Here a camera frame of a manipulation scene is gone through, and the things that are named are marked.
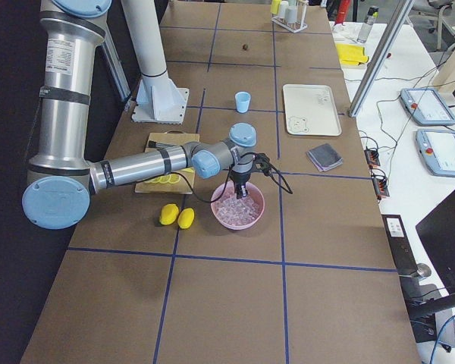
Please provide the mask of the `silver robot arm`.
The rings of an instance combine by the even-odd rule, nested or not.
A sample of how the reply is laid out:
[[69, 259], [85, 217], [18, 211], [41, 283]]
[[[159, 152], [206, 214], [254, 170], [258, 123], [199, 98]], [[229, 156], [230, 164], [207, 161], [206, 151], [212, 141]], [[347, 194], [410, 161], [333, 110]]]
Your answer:
[[25, 215], [35, 225], [58, 230], [78, 223], [92, 194], [193, 168], [201, 178], [227, 170], [238, 197], [248, 194], [255, 171], [268, 174], [268, 157], [255, 152], [256, 130], [235, 124], [226, 139], [158, 147], [151, 152], [88, 162], [84, 157], [96, 48], [108, 32], [108, 1], [44, 1], [40, 23], [48, 34], [45, 82], [39, 91], [39, 150], [30, 159]]

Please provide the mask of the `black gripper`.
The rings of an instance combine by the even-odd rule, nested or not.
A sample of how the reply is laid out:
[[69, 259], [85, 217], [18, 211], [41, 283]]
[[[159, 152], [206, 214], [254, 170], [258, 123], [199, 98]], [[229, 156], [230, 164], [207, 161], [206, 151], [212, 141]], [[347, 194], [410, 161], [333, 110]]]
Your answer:
[[234, 163], [230, 166], [229, 178], [234, 182], [236, 198], [248, 195], [245, 183], [253, 172], [262, 172], [270, 175], [270, 158], [265, 153], [245, 152], [233, 154]]

